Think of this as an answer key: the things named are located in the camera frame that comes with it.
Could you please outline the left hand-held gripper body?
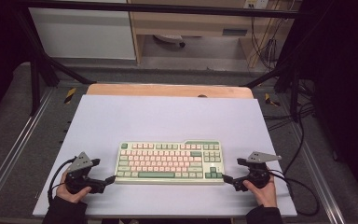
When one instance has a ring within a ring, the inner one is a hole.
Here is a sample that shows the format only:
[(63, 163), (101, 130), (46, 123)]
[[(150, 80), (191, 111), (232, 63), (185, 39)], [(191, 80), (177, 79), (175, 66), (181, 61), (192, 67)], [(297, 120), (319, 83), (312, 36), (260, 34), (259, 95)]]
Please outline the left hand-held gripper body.
[(65, 184), (72, 194), (78, 193), (85, 187), (91, 187), (91, 194), (104, 192), (105, 181), (89, 177), (92, 167), (94, 167), (92, 161), (85, 152), (81, 152), (68, 167)]

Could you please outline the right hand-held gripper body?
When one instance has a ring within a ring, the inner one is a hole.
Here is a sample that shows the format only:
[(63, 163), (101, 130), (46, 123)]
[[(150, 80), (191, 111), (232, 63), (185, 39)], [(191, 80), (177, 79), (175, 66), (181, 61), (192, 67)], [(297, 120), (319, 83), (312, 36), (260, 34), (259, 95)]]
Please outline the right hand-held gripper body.
[(253, 183), (257, 188), (264, 188), (269, 182), (269, 169), (267, 167), (268, 161), (279, 161), (282, 157), (279, 155), (272, 155), (262, 152), (254, 151), (246, 160), (248, 161), (249, 174), (247, 176), (235, 178), (233, 180), (233, 187), (236, 191), (247, 191), (248, 189), (243, 185), (244, 180)]

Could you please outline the cream pink green keyboard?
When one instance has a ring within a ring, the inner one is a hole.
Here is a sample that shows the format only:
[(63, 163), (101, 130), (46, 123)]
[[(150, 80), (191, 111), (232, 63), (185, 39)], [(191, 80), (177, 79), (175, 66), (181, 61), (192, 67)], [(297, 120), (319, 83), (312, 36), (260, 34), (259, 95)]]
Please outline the cream pink green keyboard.
[(118, 149), (118, 183), (212, 185), (224, 172), (219, 141), (122, 142)]

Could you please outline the person's left hand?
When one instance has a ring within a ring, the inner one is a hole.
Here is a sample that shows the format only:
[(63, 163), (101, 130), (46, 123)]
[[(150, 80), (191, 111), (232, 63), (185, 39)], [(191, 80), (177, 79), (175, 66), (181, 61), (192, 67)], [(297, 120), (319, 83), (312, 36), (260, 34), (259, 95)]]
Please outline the person's left hand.
[(56, 195), (67, 202), (70, 203), (79, 203), (83, 198), (85, 198), (91, 191), (91, 187), (85, 187), (81, 191), (76, 194), (72, 194), (66, 187), (65, 180), (66, 180), (67, 172), (62, 174), (60, 185), (56, 189)]

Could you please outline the person's right hand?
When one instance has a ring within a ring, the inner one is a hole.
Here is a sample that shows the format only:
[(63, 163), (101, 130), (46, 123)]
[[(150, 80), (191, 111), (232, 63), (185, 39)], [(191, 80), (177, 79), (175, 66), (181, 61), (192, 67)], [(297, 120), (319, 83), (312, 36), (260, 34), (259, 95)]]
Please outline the person's right hand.
[(254, 194), (258, 205), (263, 205), (264, 207), (278, 206), (274, 177), (272, 175), (269, 177), (267, 185), (262, 189), (257, 188), (248, 180), (244, 180), (243, 185)]

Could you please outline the yellow black tape strip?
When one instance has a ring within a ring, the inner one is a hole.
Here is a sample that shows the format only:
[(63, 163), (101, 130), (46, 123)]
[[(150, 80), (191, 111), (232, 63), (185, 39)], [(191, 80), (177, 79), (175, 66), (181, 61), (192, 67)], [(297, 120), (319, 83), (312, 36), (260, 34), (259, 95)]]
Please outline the yellow black tape strip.
[(272, 101), (268, 93), (265, 93), (265, 103), (268, 105), (281, 106), (279, 102)]
[(65, 104), (70, 104), (70, 102), (71, 102), (71, 100), (72, 100), (72, 98), (73, 98), (75, 92), (76, 92), (76, 88), (71, 88), (71, 89), (67, 92), (67, 94), (66, 94), (65, 99), (64, 99), (63, 102), (64, 102)]

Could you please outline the white table board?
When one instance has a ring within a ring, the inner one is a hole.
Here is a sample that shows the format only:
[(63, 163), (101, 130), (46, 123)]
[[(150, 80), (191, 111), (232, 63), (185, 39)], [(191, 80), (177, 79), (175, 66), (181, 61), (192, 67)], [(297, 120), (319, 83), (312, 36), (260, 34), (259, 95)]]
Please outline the white table board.
[[(113, 175), (117, 150), (124, 141), (217, 140), (225, 172), (244, 176), (237, 164), (252, 152), (274, 151), (259, 103), (255, 99), (85, 95), (48, 176), (57, 183), (58, 167), (85, 152), (100, 159), (92, 178)], [(85, 198), (89, 217), (243, 217), (256, 207), (251, 192), (229, 184), (146, 185), (115, 182), (102, 194)]]

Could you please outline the wooden table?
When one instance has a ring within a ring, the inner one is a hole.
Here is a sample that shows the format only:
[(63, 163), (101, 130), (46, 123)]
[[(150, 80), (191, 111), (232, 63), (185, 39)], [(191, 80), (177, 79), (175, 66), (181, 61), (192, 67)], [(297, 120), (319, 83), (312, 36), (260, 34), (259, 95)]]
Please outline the wooden table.
[(205, 98), (253, 99), (252, 91), (244, 87), (165, 85), (165, 84), (91, 84), (87, 95), (171, 96)]

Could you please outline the white cabinet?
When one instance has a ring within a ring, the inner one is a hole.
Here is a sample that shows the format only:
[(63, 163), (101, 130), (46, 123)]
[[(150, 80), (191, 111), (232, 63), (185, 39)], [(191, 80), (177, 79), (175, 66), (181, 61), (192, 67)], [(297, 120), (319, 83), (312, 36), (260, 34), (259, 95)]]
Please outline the white cabinet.
[(56, 58), (134, 60), (127, 12), (30, 9), (45, 52)]

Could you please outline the office chair base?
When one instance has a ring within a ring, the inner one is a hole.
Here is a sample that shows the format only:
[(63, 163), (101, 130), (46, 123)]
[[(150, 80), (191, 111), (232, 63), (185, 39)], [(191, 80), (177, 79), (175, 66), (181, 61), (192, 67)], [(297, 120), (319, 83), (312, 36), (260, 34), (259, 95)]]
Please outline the office chair base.
[(184, 39), (180, 35), (155, 35), (155, 38), (172, 44), (178, 44), (181, 48), (186, 46)]

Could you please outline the light wooden desk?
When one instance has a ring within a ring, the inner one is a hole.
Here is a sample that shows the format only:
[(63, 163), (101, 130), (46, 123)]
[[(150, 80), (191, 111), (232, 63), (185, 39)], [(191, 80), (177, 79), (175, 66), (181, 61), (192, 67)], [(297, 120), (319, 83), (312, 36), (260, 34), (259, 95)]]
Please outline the light wooden desk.
[[(196, 7), (245, 8), (245, 0), (127, 0), (130, 4), (174, 5)], [(268, 0), (265, 9), (297, 11), (301, 0)], [(261, 60), (260, 50), (272, 38), (284, 40), (293, 24), (288, 19), (248, 18), (214, 15), (187, 15), (132, 12), (131, 29), (136, 61), (143, 56), (148, 35), (227, 36), (240, 40), (248, 66)]]

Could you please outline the white power strip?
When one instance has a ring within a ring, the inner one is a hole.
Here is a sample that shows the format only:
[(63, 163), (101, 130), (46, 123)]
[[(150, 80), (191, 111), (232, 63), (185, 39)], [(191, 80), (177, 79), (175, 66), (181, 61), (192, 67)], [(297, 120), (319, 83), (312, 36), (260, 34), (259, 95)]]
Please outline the white power strip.
[(268, 5), (269, 0), (245, 0), (245, 8), (253, 9), (265, 9)]

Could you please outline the aluminium rail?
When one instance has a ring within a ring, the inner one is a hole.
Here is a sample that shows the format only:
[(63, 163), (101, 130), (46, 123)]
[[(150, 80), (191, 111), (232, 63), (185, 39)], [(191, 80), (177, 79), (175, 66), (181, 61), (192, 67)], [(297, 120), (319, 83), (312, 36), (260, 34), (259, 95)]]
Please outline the aluminium rail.
[(324, 178), (321, 168), (311, 153), (309, 144), (305, 139), (301, 139), (301, 137), (305, 136), (305, 134), (301, 132), (300, 126), (296, 123), (292, 123), (291, 128), (296, 135), (296, 139), (301, 144), (303, 160), (309, 170), (312, 182), (318, 192), (319, 199), (324, 207), (327, 217), (330, 220), (330, 223), (345, 224), (345, 218), (337, 205), (332, 190), (329, 188)]
[(51, 98), (51, 94), (53, 92), (55, 92), (55, 88), (46, 88), (46, 90), (42, 95), (41, 100), (39, 101), (40, 106), (36, 109), (34, 114), (27, 119), (15, 143), (13, 144), (10, 151), (6, 155), (5, 160), (1, 164), (0, 191), (2, 187), (5, 185), (5, 182), (7, 181), (9, 174), (11, 173), (15, 163), (17, 162), (20, 154), (22, 153), (24, 147), (26, 146), (30, 136), (32, 135), (34, 128), (36, 127), (38, 121), (40, 120), (45, 109), (47, 108)]

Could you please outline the black metal frame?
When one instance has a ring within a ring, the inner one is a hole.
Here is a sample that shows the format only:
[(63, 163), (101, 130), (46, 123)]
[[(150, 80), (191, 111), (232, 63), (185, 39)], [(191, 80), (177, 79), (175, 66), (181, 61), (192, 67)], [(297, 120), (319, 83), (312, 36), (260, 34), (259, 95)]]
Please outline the black metal frame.
[(54, 9), (74, 9), (74, 10), (94, 10), (94, 11), (123, 11), (123, 12), (142, 12), (142, 13), (165, 13), (165, 14), (187, 14), (187, 15), (214, 15), (231, 17), (250, 17), (250, 18), (283, 18), (297, 19), (309, 16), (308, 13), (299, 11), (281, 11), (271, 9), (239, 9), (229, 7), (196, 7), (196, 6), (174, 6), (174, 5), (150, 5), (150, 4), (127, 4), (127, 3), (104, 3), (104, 2), (80, 2), (80, 1), (56, 1), (56, 0), (14, 0), (14, 16), (26, 35), (27, 42), (31, 45), (31, 52), (34, 60), (31, 61), (33, 108), (32, 115), (39, 107), (39, 85), (38, 73), (49, 86), (57, 86), (59, 80), (53, 71), (53, 67), (64, 72), (67, 76), (82, 84), (94, 84), (71, 69), (65, 67), (52, 59), (43, 50), (41, 42), (38, 40), (37, 32), (33, 32), (28, 21), (24, 19), (22, 12), (29, 7), (33, 8), (54, 8)]

